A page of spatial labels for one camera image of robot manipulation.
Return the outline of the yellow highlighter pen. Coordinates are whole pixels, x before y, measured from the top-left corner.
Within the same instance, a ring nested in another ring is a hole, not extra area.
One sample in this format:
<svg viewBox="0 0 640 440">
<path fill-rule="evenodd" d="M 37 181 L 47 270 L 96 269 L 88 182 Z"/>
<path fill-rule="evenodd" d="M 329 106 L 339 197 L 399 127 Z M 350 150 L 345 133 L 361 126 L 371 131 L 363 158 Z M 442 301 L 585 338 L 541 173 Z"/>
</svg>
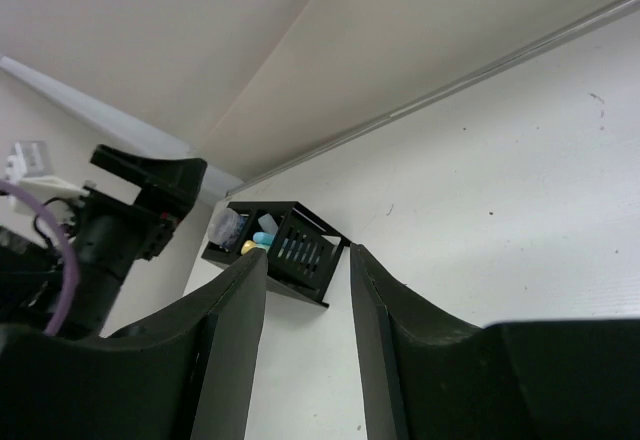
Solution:
<svg viewBox="0 0 640 440">
<path fill-rule="evenodd" d="M 249 251 L 251 251 L 252 249 L 254 249 L 256 247 L 256 243 L 251 241 L 251 240 L 247 240 L 244 242 L 244 244 L 242 245 L 241 248 L 241 254 L 245 255 L 246 253 L 248 253 Z"/>
</svg>

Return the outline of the blue highlighter pen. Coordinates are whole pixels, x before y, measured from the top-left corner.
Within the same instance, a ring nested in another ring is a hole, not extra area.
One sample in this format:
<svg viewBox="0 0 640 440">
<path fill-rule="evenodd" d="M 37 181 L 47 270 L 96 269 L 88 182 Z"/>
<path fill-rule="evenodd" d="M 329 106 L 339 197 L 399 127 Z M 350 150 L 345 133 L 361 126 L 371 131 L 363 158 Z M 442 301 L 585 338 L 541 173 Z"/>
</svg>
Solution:
<svg viewBox="0 0 640 440">
<path fill-rule="evenodd" d="M 256 244 L 270 246 L 273 244 L 275 239 L 274 234 L 266 233 L 266 232 L 256 232 L 253 235 L 252 241 Z"/>
</svg>

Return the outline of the clear jar of paper clips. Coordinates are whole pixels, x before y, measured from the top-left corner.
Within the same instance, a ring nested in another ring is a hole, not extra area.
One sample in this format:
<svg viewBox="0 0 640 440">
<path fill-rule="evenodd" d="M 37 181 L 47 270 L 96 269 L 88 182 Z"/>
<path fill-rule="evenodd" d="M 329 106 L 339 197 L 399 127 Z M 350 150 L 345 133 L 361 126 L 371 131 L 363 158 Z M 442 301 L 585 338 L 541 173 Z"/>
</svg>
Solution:
<svg viewBox="0 0 640 440">
<path fill-rule="evenodd" d="M 246 223 L 246 218 L 230 208 L 224 208 L 211 220 L 208 239 L 218 247 L 230 250 L 234 247 Z"/>
</svg>

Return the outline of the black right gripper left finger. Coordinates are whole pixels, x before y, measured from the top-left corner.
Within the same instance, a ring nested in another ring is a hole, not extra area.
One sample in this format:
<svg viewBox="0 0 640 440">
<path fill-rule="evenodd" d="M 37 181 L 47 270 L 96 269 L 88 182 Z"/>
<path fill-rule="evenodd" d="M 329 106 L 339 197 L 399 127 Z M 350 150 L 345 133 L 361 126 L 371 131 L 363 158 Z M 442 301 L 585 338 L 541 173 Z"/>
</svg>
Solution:
<svg viewBox="0 0 640 440">
<path fill-rule="evenodd" d="M 116 334 L 71 341 L 1 329 L 5 439 L 241 439 L 266 299 L 246 254 Z"/>
</svg>

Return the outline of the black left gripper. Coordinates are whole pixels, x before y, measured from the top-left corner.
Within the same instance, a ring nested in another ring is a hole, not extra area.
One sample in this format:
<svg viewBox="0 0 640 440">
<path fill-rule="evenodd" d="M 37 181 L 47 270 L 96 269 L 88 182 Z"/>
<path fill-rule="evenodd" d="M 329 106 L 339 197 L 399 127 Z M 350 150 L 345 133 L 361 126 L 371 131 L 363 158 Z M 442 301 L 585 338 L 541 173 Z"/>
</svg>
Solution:
<svg viewBox="0 0 640 440">
<path fill-rule="evenodd" d="M 194 207 L 207 163 L 200 158 L 151 159 L 106 145 L 90 163 L 140 188 L 126 204 L 91 187 L 83 200 L 80 226 L 72 243 L 80 268 L 66 338 L 97 334 L 137 260 L 150 261 L 173 238 Z"/>
</svg>

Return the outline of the orange capped lead case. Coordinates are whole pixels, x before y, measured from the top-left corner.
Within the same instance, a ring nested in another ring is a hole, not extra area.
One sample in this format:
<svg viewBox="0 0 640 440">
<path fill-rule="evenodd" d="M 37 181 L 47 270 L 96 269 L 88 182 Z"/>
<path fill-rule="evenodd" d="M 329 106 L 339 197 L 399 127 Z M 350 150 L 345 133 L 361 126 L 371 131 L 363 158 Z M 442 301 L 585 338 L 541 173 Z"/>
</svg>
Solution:
<svg viewBox="0 0 640 440">
<path fill-rule="evenodd" d="M 264 214 L 258 218 L 261 231 L 269 235 L 276 235 L 278 231 L 278 223 L 270 214 Z"/>
</svg>

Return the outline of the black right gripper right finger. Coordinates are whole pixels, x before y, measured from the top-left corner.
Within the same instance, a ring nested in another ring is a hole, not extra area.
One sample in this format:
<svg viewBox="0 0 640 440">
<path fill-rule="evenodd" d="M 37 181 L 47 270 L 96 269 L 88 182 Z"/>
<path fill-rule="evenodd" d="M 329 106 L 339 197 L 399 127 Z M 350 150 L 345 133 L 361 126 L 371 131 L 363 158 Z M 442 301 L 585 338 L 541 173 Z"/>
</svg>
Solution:
<svg viewBox="0 0 640 440">
<path fill-rule="evenodd" d="M 371 439 L 635 439 L 635 319 L 469 324 L 363 246 L 350 285 Z"/>
</svg>

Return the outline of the black slotted organizer box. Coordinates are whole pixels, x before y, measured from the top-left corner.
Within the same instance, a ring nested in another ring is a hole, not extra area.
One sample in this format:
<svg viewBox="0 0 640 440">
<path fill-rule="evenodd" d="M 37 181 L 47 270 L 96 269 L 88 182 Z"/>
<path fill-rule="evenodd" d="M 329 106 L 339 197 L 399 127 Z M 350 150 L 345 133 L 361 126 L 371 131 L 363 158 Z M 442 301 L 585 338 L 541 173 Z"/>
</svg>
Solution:
<svg viewBox="0 0 640 440">
<path fill-rule="evenodd" d="M 277 230 L 266 252 L 268 289 L 325 307 L 325 294 L 351 241 L 299 202 L 232 202 L 229 207 L 245 219 L 239 239 L 228 249 L 207 242 L 202 258 L 220 268 L 231 265 L 260 231 L 259 219 L 269 214 Z"/>
</svg>

